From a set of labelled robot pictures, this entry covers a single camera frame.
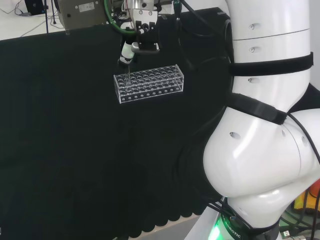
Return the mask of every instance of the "green cable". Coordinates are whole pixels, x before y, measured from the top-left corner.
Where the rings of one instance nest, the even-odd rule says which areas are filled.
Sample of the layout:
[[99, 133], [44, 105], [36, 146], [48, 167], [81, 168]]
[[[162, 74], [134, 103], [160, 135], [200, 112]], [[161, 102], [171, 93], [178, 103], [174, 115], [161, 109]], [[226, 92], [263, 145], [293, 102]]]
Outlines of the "green cable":
[[135, 35], [135, 34], [136, 34], [135, 31], [127, 31], [127, 30], [122, 29], [121, 27], [119, 27], [119, 26], [114, 22], [114, 20], [112, 19], [111, 15], [110, 15], [110, 13], [109, 13], [107, 0], [104, 0], [104, 9], [105, 9], [106, 16], [107, 16], [107, 18], [108, 18], [108, 20], [109, 20], [109, 23], [110, 23], [118, 32], [120, 32], [121, 34], [129, 34], [129, 35]]

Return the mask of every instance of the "black velcro strap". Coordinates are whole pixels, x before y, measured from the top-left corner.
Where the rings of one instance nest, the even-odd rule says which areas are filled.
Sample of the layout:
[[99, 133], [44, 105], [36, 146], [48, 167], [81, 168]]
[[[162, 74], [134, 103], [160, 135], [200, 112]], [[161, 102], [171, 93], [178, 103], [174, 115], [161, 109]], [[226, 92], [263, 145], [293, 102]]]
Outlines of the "black velcro strap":
[[279, 111], [273, 106], [238, 93], [229, 94], [227, 106], [278, 125], [282, 125], [287, 118], [286, 112]]
[[311, 52], [307, 56], [284, 60], [231, 63], [229, 72], [232, 76], [239, 77], [269, 76], [297, 73], [308, 70], [313, 65], [314, 53]]

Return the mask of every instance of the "cable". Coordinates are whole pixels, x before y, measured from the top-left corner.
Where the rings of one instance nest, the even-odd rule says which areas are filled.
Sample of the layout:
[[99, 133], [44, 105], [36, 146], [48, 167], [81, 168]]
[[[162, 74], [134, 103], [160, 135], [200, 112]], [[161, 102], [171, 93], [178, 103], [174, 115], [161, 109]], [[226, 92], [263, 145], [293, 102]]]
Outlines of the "cable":
[[316, 196], [316, 201], [315, 201], [313, 223], [312, 223], [312, 231], [311, 231], [310, 240], [314, 240], [314, 238], [315, 238], [317, 217], [318, 217], [318, 208], [319, 208], [319, 200], [320, 200], [320, 189], [319, 189], [318, 195]]
[[186, 9], [189, 10], [193, 15], [195, 15], [204, 25], [206, 25], [208, 28], [210, 28], [216, 35], [221, 36], [218, 31], [212, 27], [202, 16], [200, 16], [193, 8], [185, 1], [180, 0], [180, 2], [185, 6]]
[[21, 37], [23, 37], [24, 35], [26, 35], [26, 34], [28, 34], [28, 33], [32, 32], [33, 30], [35, 30], [36, 28], [38, 28], [40, 25], [44, 24], [45, 22], [46, 22], [46, 21], [43, 21], [43, 22], [42, 22], [42, 23], [40, 23], [38, 26], [36, 26], [36, 27], [32, 28], [30, 31], [27, 31], [26, 33], [22, 34], [22, 35], [20, 36], [20, 38], [21, 38]]
[[306, 138], [308, 139], [312, 150], [314, 151], [316, 159], [318, 160], [318, 162], [320, 164], [320, 155], [319, 155], [318, 150], [317, 150], [314, 142], [312, 141], [312, 138], [310, 137], [309, 133], [307, 132], [305, 127], [291, 113], [288, 113], [288, 116], [301, 128], [301, 130], [305, 134]]
[[213, 37], [216, 36], [215, 34], [204, 35], [204, 34], [200, 34], [200, 33], [196, 33], [196, 32], [190, 31], [182, 23], [181, 23], [181, 28], [186, 34], [189, 34], [189, 35], [191, 35], [193, 37], [197, 37], [197, 38], [213, 38]]
[[37, 26], [35, 26], [34, 28], [32, 28], [30, 31], [27, 31], [26, 33], [22, 34], [22, 35], [20, 36], [20, 38], [23, 37], [24, 35], [32, 32], [33, 30], [35, 30], [36, 28], [38, 28], [39, 26], [41, 26], [41, 25], [44, 24], [45, 22], [46, 22], [46, 21], [43, 21], [43, 22], [40, 23], [39, 25], [37, 25]]
[[21, 1], [22, 1], [22, 0], [20, 0], [20, 1], [15, 5], [14, 9], [11, 10], [10, 12], [6, 12], [6, 11], [4, 11], [4, 10], [1, 9], [1, 8], [0, 8], [0, 11], [4, 12], [5, 14], [10, 14], [10, 13], [12, 13], [13, 11], [15, 11], [15, 10], [18, 8], [19, 3], [21, 3]]
[[[297, 218], [296, 216], [292, 215], [292, 214], [291, 214], [290, 212], [288, 212], [287, 210], [285, 210], [284, 212], [285, 212], [285, 214], [287, 214], [290, 218], [292, 218], [292, 219], [294, 219], [294, 220], [296, 220], [296, 221], [299, 221], [299, 220], [300, 220], [299, 218]], [[306, 225], [307, 227], [312, 228], [312, 225], [309, 224], [309, 223], [307, 223], [307, 222], [305, 222], [305, 221], [300, 221], [300, 224], [303, 224], [303, 225]]]
[[51, 25], [52, 27], [55, 27], [55, 28], [57, 28], [57, 29], [65, 29], [64, 27], [58, 27], [58, 26], [56, 26], [56, 25], [53, 25], [53, 24], [52, 24], [52, 19], [53, 19], [53, 18], [49, 18], [49, 19], [51, 19], [50, 25]]
[[105, 14], [106, 14], [106, 19], [108, 21], [108, 23], [120, 34], [125, 34], [125, 35], [135, 35], [137, 34], [135, 31], [127, 31], [122, 29], [121, 27], [119, 27], [112, 19], [109, 9], [108, 9], [108, 3], [107, 0], [103, 0], [104, 1], [104, 10], [105, 10]]
[[[306, 138], [308, 139], [312, 150], [314, 151], [316, 159], [318, 160], [318, 162], [320, 164], [320, 155], [319, 155], [318, 150], [317, 150], [314, 142], [312, 141], [312, 138], [310, 137], [309, 133], [307, 132], [305, 127], [291, 113], [288, 113], [288, 116], [301, 128], [301, 130], [305, 134]], [[317, 195], [316, 201], [315, 201], [313, 223], [312, 223], [312, 232], [311, 232], [311, 237], [310, 237], [311, 240], [313, 240], [314, 237], [315, 237], [315, 231], [316, 231], [316, 225], [317, 225], [317, 216], [318, 216], [318, 208], [319, 208], [319, 200], [320, 200], [320, 190], [318, 192], [318, 195]]]
[[302, 220], [303, 220], [303, 218], [304, 218], [304, 216], [305, 216], [306, 208], [307, 208], [307, 199], [308, 199], [308, 195], [309, 195], [309, 190], [310, 190], [310, 189], [308, 188], [308, 189], [305, 191], [305, 193], [304, 193], [302, 213], [301, 213], [298, 221], [297, 221], [294, 225], [290, 226], [290, 229], [296, 228], [296, 227], [302, 222]]

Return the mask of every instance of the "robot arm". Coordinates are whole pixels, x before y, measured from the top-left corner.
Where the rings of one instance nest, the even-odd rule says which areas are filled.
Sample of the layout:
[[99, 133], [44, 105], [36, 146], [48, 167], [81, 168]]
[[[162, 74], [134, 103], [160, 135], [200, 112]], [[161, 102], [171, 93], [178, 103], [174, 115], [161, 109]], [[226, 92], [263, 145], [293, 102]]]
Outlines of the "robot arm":
[[124, 36], [119, 63], [129, 65], [135, 55], [159, 52], [158, 11], [154, 10], [154, 0], [125, 0], [127, 16], [130, 22], [121, 25], [124, 30], [134, 30], [136, 36]]
[[[227, 0], [236, 64], [310, 55], [308, 0]], [[304, 95], [310, 69], [292, 73], [235, 76], [232, 93], [287, 113]], [[320, 110], [293, 114], [320, 150]], [[276, 226], [288, 205], [320, 178], [320, 165], [301, 128], [227, 107], [203, 154], [210, 184], [254, 229]], [[224, 239], [241, 239], [230, 225]], [[276, 234], [274, 239], [282, 239]]]

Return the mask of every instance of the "electronic device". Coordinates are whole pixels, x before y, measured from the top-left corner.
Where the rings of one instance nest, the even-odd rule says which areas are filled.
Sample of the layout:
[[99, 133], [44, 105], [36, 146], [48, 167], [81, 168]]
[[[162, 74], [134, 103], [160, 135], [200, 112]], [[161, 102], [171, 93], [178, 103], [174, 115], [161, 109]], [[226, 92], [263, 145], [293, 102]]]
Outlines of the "electronic device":
[[45, 13], [45, 7], [42, 0], [24, 0], [26, 9], [33, 15], [39, 15]]

